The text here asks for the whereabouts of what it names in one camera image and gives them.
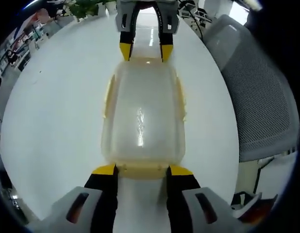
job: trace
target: white tabletop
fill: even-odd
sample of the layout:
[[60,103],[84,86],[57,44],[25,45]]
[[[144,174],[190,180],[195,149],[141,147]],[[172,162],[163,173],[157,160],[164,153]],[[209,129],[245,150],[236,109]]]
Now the white tabletop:
[[[104,97],[123,60],[114,18],[64,27],[36,52],[10,95],[1,128],[2,160],[19,195],[39,218],[106,164],[100,150]],[[144,37],[151,40],[148,32]],[[201,186],[231,203],[239,155],[232,102],[207,48],[182,20],[169,62],[186,96],[182,165]],[[162,180],[120,179],[114,232],[138,227],[153,232],[153,225],[160,229],[156,232],[167,232],[161,186]]]

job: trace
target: gray office chair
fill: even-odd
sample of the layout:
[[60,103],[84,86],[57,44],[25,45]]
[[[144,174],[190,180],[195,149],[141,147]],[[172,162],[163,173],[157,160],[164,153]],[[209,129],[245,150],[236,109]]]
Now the gray office chair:
[[204,43],[232,99],[240,162],[295,147],[300,123],[293,93],[249,30],[223,15],[205,32]]

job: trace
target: white table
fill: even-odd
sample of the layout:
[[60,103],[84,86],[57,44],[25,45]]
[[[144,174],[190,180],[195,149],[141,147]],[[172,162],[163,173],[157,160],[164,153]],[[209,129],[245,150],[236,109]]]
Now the white table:
[[[148,34],[136,34],[137,52],[142,41],[157,37],[148,28]],[[37,51],[10,95],[1,128],[2,160],[19,195],[39,218],[106,164],[100,151],[103,100],[123,60],[118,43],[115,16],[68,25]],[[170,62],[186,94],[182,165],[201,186],[231,203],[239,155],[232,102],[207,48],[182,21]],[[168,232],[161,185],[161,180],[120,179],[114,232],[140,232],[138,227]]]

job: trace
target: plastic container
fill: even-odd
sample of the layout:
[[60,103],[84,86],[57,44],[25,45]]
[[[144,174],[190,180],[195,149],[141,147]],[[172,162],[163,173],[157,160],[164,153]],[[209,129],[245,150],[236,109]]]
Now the plastic container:
[[106,95],[102,153],[125,167],[165,168],[185,152],[184,98],[174,68],[161,59],[122,62]]

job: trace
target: chair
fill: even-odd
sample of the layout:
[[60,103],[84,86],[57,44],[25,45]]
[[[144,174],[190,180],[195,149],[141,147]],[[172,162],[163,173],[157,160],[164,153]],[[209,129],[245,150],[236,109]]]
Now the chair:
[[300,123],[293,93],[249,30],[223,15],[205,31],[204,43],[232,99],[240,162],[295,147]]

